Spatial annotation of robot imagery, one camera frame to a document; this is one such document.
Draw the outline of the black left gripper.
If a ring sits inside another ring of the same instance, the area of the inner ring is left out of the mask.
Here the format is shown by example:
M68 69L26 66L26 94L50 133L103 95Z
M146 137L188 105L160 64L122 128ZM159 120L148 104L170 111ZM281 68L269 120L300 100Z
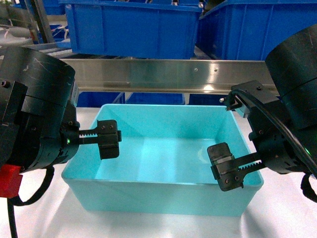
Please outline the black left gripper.
M64 163L77 152L79 122L70 101L63 107L44 100L25 100L18 115L14 164L22 173ZM98 120L95 128L79 131L79 144L97 144L101 160L117 158L121 141L121 130L113 119Z

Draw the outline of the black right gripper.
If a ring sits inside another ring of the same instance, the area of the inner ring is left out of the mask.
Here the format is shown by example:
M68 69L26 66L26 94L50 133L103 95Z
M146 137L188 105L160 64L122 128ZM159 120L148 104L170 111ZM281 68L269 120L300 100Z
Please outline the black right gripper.
M263 164L279 173L308 173L307 166L297 157L285 136L251 101L248 102L248 122L252 129L249 139L257 153L235 158L227 143L207 148L211 171L222 191L244 187L247 174L263 168Z

